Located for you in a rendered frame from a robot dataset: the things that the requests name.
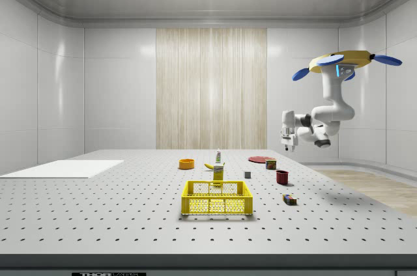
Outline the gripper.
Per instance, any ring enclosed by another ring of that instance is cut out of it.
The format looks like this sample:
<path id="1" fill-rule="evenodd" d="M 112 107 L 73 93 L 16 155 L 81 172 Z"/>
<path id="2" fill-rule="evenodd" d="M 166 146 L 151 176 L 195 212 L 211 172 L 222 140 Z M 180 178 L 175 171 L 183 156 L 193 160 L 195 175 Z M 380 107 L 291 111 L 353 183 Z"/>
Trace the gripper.
<path id="1" fill-rule="evenodd" d="M 298 135 L 281 134 L 281 143 L 284 145 L 286 151 L 293 152 L 295 147 L 298 146 Z"/>

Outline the yellow basket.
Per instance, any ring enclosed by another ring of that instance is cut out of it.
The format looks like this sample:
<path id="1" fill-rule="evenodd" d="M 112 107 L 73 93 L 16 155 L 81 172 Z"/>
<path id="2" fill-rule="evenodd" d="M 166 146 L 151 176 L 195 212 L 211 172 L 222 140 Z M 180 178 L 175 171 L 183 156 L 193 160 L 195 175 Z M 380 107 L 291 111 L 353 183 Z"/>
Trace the yellow basket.
<path id="1" fill-rule="evenodd" d="M 181 214 L 252 214 L 253 195 L 244 181 L 189 180 Z"/>

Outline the drone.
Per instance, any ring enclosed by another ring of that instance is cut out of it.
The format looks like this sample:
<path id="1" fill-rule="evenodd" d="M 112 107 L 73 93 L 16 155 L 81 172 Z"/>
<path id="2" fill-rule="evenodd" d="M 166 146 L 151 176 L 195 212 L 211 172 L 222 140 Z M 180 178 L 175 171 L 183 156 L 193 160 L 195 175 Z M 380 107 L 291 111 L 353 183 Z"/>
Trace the drone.
<path id="1" fill-rule="evenodd" d="M 309 63 L 309 67 L 296 72 L 292 76 L 292 80 L 297 81 L 310 72 L 321 73 L 322 66 L 331 64 L 353 64 L 356 68 L 361 68 L 369 64 L 372 60 L 392 66 L 400 66 L 402 64 L 402 61 L 397 58 L 389 57 L 387 55 L 371 54 L 368 51 L 340 51 L 314 58 Z"/>

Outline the white board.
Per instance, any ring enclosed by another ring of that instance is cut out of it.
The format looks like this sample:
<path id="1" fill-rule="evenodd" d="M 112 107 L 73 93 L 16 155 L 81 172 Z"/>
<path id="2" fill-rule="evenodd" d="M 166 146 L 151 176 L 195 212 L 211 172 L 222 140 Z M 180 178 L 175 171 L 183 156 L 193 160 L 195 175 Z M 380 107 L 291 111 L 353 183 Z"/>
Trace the white board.
<path id="1" fill-rule="evenodd" d="M 0 178 L 91 178 L 123 160 L 57 160 L 1 175 Z"/>

